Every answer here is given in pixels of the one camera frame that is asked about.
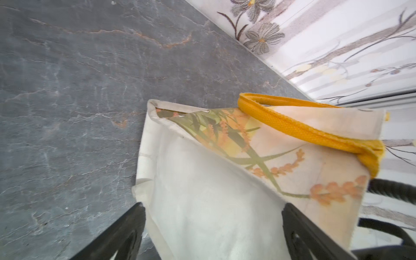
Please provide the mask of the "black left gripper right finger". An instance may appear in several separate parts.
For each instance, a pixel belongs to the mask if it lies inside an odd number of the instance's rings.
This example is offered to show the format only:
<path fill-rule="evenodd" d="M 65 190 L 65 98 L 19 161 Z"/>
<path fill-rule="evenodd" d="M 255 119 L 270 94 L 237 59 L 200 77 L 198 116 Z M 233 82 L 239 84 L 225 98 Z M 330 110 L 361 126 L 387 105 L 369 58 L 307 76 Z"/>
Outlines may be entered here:
<path fill-rule="evenodd" d="M 296 206 L 287 203 L 282 211 L 284 237 L 292 260 L 355 260 Z"/>

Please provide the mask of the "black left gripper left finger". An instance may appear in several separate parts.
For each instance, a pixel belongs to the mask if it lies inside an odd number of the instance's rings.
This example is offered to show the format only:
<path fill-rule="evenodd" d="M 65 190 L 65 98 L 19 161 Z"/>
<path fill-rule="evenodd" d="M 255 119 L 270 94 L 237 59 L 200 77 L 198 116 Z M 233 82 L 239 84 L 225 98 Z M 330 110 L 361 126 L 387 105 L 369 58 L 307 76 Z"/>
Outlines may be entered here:
<path fill-rule="evenodd" d="M 145 223 L 145 207 L 142 203 L 136 203 L 72 259 L 135 260 L 140 249 Z"/>

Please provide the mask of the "white canvas tote bag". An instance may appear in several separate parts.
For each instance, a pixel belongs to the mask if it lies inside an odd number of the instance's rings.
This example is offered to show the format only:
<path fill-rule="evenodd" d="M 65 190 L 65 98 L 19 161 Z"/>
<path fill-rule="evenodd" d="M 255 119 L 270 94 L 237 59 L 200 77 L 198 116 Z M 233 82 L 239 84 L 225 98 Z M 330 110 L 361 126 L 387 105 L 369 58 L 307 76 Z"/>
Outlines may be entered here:
<path fill-rule="evenodd" d="M 163 260 L 291 260 L 296 206 L 343 249 L 380 170 L 386 113 L 241 94 L 236 108 L 149 100 L 133 196 Z"/>

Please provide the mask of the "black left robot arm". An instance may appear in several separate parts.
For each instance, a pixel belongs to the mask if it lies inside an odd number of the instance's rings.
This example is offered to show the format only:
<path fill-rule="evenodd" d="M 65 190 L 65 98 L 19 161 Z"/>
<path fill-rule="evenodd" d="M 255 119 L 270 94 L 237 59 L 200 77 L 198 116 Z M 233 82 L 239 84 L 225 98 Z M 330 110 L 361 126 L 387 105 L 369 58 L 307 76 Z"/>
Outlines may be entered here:
<path fill-rule="evenodd" d="M 400 210 L 392 203 L 375 203 L 363 207 L 365 217 L 358 227 L 375 230 L 401 240 L 400 244 L 355 249 L 348 253 L 324 234 L 294 205 L 283 211 L 284 251 L 291 260 L 413 260 L 416 240 L 408 234 L 416 230 L 416 215 Z M 75 260 L 135 260 L 139 255 L 145 224 L 142 203 L 136 203 L 84 249 Z"/>

